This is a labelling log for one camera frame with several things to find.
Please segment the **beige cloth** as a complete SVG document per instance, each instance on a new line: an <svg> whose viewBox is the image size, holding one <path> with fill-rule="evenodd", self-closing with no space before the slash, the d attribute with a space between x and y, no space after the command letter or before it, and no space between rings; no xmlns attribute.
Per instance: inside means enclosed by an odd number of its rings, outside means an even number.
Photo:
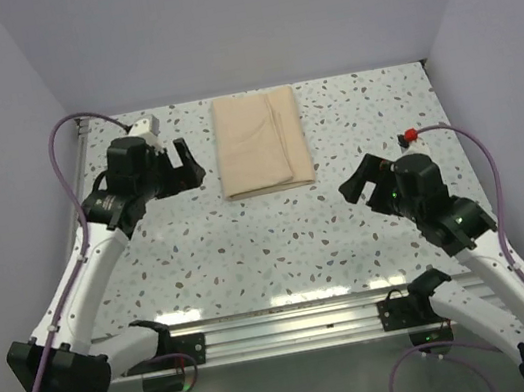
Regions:
<svg viewBox="0 0 524 392"><path fill-rule="evenodd" d="M292 88L217 98L211 111L219 176L227 200L315 181Z"/></svg>

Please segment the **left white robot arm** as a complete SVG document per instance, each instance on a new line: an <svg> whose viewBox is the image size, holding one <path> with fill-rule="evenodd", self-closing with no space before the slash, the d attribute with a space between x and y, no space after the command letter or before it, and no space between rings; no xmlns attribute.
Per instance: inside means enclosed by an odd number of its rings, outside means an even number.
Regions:
<svg viewBox="0 0 524 392"><path fill-rule="evenodd" d="M117 261L150 200L199 188L205 170L187 143L173 141L181 160L173 166L164 148L141 136L116 138L106 152L106 169L83 201L79 244L69 259L48 312L24 342L13 342L7 364L26 392L107 392L127 371L150 364L179 363L169 328L147 320L92 344L94 321Z"/></svg>

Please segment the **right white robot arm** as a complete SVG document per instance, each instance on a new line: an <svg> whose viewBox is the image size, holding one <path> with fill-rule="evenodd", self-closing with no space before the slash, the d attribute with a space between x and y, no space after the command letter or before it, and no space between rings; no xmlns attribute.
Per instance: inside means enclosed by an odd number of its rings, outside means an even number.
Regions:
<svg viewBox="0 0 524 392"><path fill-rule="evenodd" d="M356 204L368 183L374 188L366 205L373 212L413 222L502 302L497 307L472 295L432 268L409 283L406 295L378 303L382 326L389 328L391 318L411 326L456 321L511 358L524 379L524 261L499 240L494 220L474 200L450 194L439 166L414 147L394 161L365 155L339 192Z"/></svg>

